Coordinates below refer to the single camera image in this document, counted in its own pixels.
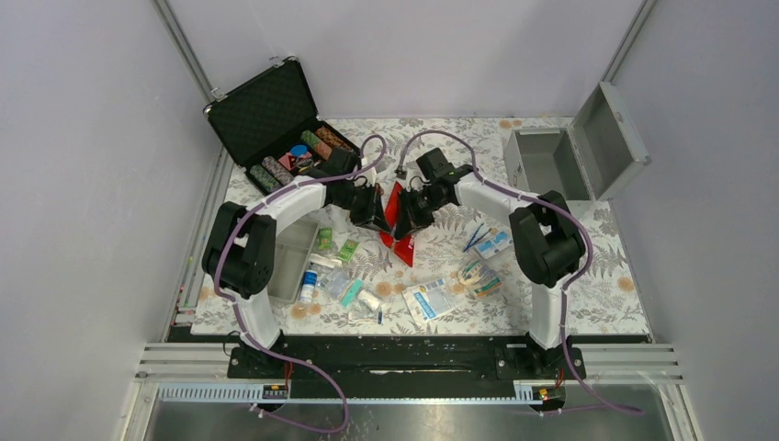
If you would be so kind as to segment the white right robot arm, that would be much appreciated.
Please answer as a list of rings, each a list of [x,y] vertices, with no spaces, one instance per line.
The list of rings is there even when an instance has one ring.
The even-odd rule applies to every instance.
[[[403,188],[397,198],[393,235],[405,239],[432,225],[435,212],[453,204],[475,209],[503,221],[513,238],[520,270],[532,283],[529,335],[538,345],[526,357],[536,377],[548,379],[563,366],[558,349],[565,340],[566,289],[580,275],[588,250],[582,225],[564,197],[523,192],[493,182],[470,165],[455,167],[435,148],[417,160],[423,184]]]

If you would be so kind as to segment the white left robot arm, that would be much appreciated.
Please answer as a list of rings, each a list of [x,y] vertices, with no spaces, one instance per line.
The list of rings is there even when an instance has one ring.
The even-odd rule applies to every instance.
[[[345,209],[355,226],[391,232],[375,186],[357,183],[377,167],[386,150],[383,145],[376,159],[347,174],[315,171],[298,176],[251,209],[232,202],[219,207],[201,266],[217,296],[231,304],[242,341],[254,348],[250,366],[262,377],[276,376],[285,365],[283,350],[274,346],[281,330],[268,295],[277,236],[329,205]]]

